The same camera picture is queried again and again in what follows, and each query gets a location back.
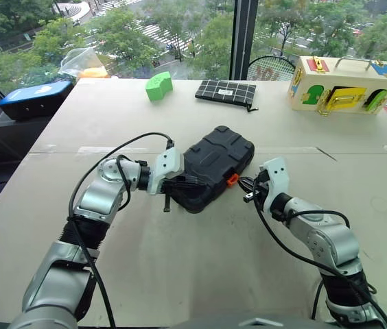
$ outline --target crosswalk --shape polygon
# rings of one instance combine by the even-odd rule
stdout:
[[[150,24],[143,26],[138,22],[139,30],[142,34],[149,36],[151,39],[154,39],[155,41],[164,43],[165,45],[173,45],[176,46],[176,41],[174,39],[171,39],[171,34],[168,31],[161,32],[160,27],[158,25]],[[187,42],[183,40],[178,41],[180,45],[180,50],[184,52],[187,49]],[[168,53],[169,50],[166,50],[162,53],[164,55],[165,53]]]
[[[132,5],[133,3],[140,2],[140,1],[142,0],[114,0],[106,3],[101,3],[99,6],[99,14],[102,14],[114,8],[118,8],[121,5]]]

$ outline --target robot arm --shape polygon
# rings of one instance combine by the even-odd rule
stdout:
[[[287,194],[289,177],[282,158],[275,158],[261,166],[258,188],[245,196],[249,202],[257,197],[263,211],[282,221],[291,233],[304,243],[314,260],[346,276],[361,290],[370,295],[366,276],[358,257],[359,244],[352,231],[335,221],[330,214],[312,213],[292,216],[298,212],[322,210],[320,206],[291,197]],[[327,290],[327,307],[342,326],[379,322],[387,328],[382,316],[374,306],[360,296],[344,279],[320,270]]]
[[[118,163],[127,182],[122,179]],[[89,254],[96,260],[97,250],[113,222],[129,188],[161,193],[163,181],[184,170],[183,155],[174,147],[160,154],[154,166],[107,158],[96,169],[96,176],[82,194],[68,218],[59,241],[53,242],[23,297],[22,313],[11,324],[16,328],[77,328],[89,309],[96,280],[85,269],[88,262],[73,231],[73,223]]]

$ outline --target window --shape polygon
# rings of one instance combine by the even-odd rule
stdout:
[[[387,0],[260,1],[251,60],[271,54],[387,60]]]
[[[109,75],[228,78],[233,0],[0,0],[0,91],[70,78],[92,47]]]

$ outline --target case handle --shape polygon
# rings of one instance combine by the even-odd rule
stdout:
[[[372,65],[372,60],[364,60],[362,58],[354,58],[354,57],[341,57],[338,61],[337,61],[337,64],[336,64],[336,68],[337,66],[339,65],[339,63],[342,61],[342,60],[359,60],[360,62],[368,62],[369,64],[367,65],[366,67],[366,71],[369,70],[369,67],[371,67]]]

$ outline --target pedestrian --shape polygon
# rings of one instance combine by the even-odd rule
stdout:
[[[187,44],[187,50],[189,50],[189,53],[193,58],[195,58],[195,45],[193,40],[190,40],[190,42]]]

